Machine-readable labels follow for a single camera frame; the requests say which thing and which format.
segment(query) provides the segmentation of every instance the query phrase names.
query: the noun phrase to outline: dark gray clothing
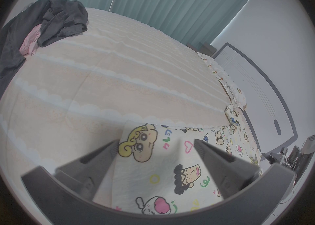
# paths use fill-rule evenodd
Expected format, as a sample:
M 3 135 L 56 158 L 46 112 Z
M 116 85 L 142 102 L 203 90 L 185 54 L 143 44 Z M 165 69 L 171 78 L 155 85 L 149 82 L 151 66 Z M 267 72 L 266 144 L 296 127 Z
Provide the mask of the dark gray clothing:
M 86 31 L 87 21 L 88 13 L 82 3 L 69 0 L 38 0 L 11 19 L 0 32 L 0 99 L 26 60 L 20 47 L 35 26 L 45 23 L 38 45 L 47 46 Z

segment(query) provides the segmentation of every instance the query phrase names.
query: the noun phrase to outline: black curly hair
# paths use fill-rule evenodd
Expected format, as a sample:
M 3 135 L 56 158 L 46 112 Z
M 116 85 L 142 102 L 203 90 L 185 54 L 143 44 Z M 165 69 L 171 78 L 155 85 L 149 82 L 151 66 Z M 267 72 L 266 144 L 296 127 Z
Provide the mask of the black curly hair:
M 181 180 L 181 171 L 183 170 L 183 165 L 179 164 L 178 166 L 175 167 L 174 169 L 174 173 L 175 173 L 175 190 L 174 192 L 176 194 L 183 194 L 184 191 L 186 191 L 189 188 L 190 183 L 188 183 L 187 185 L 185 185 L 182 180 Z

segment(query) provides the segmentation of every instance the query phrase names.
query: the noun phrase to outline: floral pillowcase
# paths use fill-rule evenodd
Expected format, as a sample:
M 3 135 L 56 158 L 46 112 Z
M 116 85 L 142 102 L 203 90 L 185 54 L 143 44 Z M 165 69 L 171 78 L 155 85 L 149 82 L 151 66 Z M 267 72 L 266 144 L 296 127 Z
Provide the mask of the floral pillowcase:
M 246 98 L 243 92 L 238 88 L 235 82 L 230 76 L 224 71 L 224 69 L 211 57 L 197 52 L 199 57 L 207 64 L 211 69 L 212 73 L 221 82 L 226 93 L 231 99 L 234 108 L 239 107 L 242 110 L 246 108 Z

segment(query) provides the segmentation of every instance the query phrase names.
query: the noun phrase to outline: yellow hair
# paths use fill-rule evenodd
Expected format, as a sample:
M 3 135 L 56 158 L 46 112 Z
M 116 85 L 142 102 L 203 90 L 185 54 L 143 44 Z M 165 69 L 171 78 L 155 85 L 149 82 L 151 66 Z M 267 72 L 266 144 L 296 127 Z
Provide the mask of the yellow hair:
M 118 153 L 122 157 L 129 157 L 132 153 L 132 146 L 136 144 L 136 139 L 140 135 L 140 131 L 147 131 L 148 128 L 145 125 L 134 128 L 128 136 L 128 140 L 120 143 Z

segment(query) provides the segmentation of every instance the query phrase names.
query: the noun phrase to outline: yellow circle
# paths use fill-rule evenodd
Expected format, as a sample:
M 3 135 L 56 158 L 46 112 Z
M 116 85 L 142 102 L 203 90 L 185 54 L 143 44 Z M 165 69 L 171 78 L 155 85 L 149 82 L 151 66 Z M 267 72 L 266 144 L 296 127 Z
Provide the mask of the yellow circle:
M 159 183 L 159 182 L 160 182 L 160 176 L 158 176 L 157 174 L 151 175 L 151 177 L 150 177 L 150 183 L 152 183 L 152 184 L 157 184 L 157 183 Z

